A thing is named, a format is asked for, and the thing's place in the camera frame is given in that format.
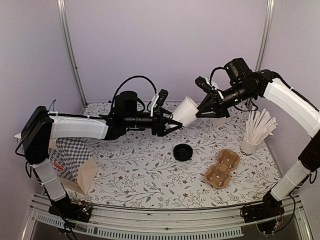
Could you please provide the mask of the black plastic cup lid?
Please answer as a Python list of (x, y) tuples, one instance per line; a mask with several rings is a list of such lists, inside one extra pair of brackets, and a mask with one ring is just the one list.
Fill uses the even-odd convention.
[(193, 155), (193, 149), (188, 144), (180, 143), (173, 148), (173, 156), (174, 155), (177, 155), (177, 156)]

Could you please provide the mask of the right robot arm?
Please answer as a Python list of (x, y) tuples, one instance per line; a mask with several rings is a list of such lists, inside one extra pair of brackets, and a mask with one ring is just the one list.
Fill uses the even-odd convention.
[(211, 81), (199, 76), (195, 84), (207, 95), (198, 106), (197, 118), (229, 117), (228, 109), (250, 98), (265, 98), (292, 117), (311, 140), (298, 156), (296, 163), (263, 197), (258, 213), (269, 218), (278, 210), (281, 200), (299, 187), (320, 167), (320, 111), (304, 96), (290, 87), (274, 71), (252, 71), (243, 58), (235, 58), (222, 67), (231, 87), (218, 90)]

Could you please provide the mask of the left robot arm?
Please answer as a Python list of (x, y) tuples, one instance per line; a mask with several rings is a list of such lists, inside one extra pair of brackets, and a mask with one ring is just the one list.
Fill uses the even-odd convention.
[(49, 161), (49, 143), (58, 138), (92, 138), (116, 140), (128, 131), (150, 129), (152, 135), (163, 137), (179, 130), (183, 124), (170, 117), (171, 112), (163, 108), (168, 91), (155, 92), (150, 101), (150, 110), (138, 110), (143, 101), (134, 91), (115, 91), (110, 111), (99, 116), (76, 115), (50, 112), (45, 106), (38, 106), (21, 131), (21, 140), (15, 154), (26, 159), (33, 168), (53, 207), (63, 216), (74, 213), (63, 185), (58, 180)]

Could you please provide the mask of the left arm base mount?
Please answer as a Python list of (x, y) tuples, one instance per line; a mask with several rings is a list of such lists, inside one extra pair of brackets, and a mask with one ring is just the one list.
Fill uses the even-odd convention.
[(92, 205), (84, 200), (72, 202), (68, 196), (52, 201), (48, 212), (61, 218), (88, 223), (92, 214)]

